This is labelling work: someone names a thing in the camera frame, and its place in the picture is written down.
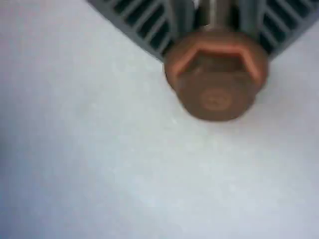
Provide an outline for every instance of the copper bolt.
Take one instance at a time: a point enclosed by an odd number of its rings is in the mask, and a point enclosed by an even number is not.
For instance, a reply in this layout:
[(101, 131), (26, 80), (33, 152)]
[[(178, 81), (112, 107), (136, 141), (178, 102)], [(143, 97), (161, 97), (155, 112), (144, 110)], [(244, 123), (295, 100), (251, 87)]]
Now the copper bolt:
[(191, 33), (165, 56), (168, 83), (185, 109), (202, 120), (226, 121), (243, 115), (268, 74), (264, 49), (246, 34), (227, 28), (227, 2), (215, 0), (222, 14), (210, 11), (204, 18), (214, 24)]

